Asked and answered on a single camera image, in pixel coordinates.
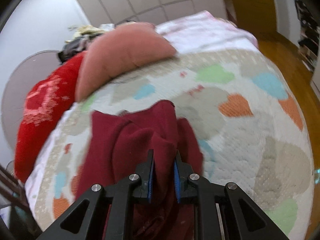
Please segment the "dark red garment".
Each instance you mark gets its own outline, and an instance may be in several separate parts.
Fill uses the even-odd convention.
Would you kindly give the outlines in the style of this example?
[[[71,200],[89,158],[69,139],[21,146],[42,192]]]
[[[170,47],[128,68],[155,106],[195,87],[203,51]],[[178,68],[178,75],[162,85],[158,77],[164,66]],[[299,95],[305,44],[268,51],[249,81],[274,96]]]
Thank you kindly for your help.
[[[161,100],[135,113],[92,114],[92,139],[80,172],[76,194],[93,184],[113,185],[133,174],[153,150],[155,180],[152,202],[136,205],[133,213],[133,239],[192,239],[194,209],[178,204],[174,187],[174,161],[183,162],[202,173],[203,155],[195,134],[185,118],[177,118],[175,107]]]

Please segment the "pile of clothes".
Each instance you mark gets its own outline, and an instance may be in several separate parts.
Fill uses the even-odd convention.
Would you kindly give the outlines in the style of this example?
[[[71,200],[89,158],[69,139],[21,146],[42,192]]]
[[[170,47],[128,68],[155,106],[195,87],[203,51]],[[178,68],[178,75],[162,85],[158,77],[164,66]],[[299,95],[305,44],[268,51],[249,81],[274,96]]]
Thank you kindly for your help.
[[[78,53],[87,50],[95,38],[113,31],[115,28],[116,25],[112,23],[101,24],[98,28],[92,25],[80,26],[76,29],[72,39],[65,41],[65,45],[61,51],[57,53],[60,64],[63,65]]]

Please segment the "red floral blanket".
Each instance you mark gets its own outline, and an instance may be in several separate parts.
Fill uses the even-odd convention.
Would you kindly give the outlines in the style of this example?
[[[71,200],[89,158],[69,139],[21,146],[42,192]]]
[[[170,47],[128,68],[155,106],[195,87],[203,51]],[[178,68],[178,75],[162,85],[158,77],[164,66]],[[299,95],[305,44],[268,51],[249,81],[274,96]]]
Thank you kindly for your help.
[[[14,173],[25,183],[37,156],[61,116],[75,102],[75,86],[86,52],[78,53],[27,94],[17,133]]]

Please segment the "white fleece sheet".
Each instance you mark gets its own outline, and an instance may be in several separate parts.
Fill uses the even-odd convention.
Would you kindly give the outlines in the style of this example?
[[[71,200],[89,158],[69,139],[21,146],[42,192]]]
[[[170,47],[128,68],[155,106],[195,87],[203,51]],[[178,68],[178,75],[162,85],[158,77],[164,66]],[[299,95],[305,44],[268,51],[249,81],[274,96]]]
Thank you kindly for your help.
[[[253,34],[228,20],[215,18],[208,11],[159,24],[156,31],[180,54],[226,49],[259,50]]]

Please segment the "wooden door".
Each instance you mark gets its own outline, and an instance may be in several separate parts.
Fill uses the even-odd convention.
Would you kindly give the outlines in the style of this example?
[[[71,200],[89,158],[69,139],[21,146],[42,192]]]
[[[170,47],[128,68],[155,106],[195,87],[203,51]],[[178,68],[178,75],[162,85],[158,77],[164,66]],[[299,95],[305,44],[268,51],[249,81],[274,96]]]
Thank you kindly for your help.
[[[277,31],[274,0],[232,0],[232,2],[239,28],[254,35]]]

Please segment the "pink corduroy pillow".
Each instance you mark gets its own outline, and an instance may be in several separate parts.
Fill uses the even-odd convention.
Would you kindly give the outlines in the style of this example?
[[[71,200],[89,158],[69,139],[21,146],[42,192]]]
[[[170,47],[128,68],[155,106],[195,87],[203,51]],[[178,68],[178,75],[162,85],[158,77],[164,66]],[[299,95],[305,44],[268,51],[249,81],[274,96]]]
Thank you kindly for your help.
[[[88,98],[113,78],[144,65],[175,56],[177,50],[153,24],[121,24],[96,38],[79,69],[75,100]]]

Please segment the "cluttered shelf rack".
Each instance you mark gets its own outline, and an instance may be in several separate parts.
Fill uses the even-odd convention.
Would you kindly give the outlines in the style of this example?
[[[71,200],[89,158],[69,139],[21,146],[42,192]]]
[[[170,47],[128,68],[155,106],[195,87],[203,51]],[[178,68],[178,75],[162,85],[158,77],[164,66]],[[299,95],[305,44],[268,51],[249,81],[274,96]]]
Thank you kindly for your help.
[[[295,0],[297,17],[300,21],[298,52],[310,72],[314,72],[319,51],[319,25],[302,0]]]

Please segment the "heart patterned quilt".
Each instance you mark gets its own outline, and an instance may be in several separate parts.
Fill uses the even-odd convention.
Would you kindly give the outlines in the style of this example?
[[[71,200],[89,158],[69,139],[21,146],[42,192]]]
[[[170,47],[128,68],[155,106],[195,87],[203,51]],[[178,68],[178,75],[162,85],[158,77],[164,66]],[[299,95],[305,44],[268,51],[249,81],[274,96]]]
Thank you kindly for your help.
[[[124,74],[66,111],[25,184],[45,230],[74,202],[91,139],[91,115],[174,103],[204,155],[204,176],[236,182],[289,239],[303,239],[313,202],[313,157],[302,111],[276,65],[261,53],[181,55]]]

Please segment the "round grey headboard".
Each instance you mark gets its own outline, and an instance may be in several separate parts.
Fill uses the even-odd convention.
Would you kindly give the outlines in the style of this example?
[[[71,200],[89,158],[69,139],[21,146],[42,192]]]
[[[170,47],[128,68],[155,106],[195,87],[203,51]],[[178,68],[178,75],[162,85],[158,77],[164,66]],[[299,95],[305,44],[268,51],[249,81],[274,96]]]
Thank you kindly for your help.
[[[60,66],[57,50],[44,50],[24,59],[10,75],[2,96],[1,114],[5,139],[15,149],[28,92]]]

